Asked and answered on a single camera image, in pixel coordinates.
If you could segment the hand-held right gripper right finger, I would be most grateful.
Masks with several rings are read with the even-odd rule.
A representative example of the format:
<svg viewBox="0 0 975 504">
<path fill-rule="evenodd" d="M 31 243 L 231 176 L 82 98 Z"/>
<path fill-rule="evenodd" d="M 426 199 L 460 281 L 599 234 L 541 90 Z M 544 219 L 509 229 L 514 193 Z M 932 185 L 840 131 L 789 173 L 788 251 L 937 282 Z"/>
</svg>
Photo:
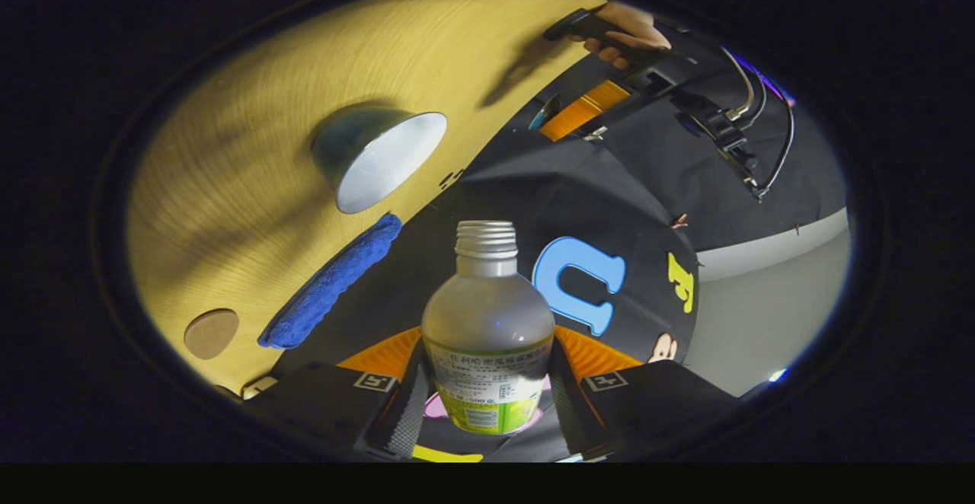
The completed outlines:
<svg viewBox="0 0 975 504">
<path fill-rule="evenodd" d="M 567 447 L 586 459 L 668 458 L 740 406 L 738 397 L 672 359 L 640 362 L 561 326 L 550 379 Z"/>
</svg>

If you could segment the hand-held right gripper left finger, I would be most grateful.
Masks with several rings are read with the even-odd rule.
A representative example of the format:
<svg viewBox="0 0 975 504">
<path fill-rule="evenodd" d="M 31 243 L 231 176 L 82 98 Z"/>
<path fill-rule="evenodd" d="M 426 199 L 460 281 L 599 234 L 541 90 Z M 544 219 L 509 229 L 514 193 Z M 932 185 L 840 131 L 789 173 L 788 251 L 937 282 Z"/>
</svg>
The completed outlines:
<svg viewBox="0 0 975 504">
<path fill-rule="evenodd" d="M 278 379 L 244 410 L 272 431 L 325 458 L 407 461 L 427 400 L 419 327 L 339 362 L 310 362 Z"/>
</svg>

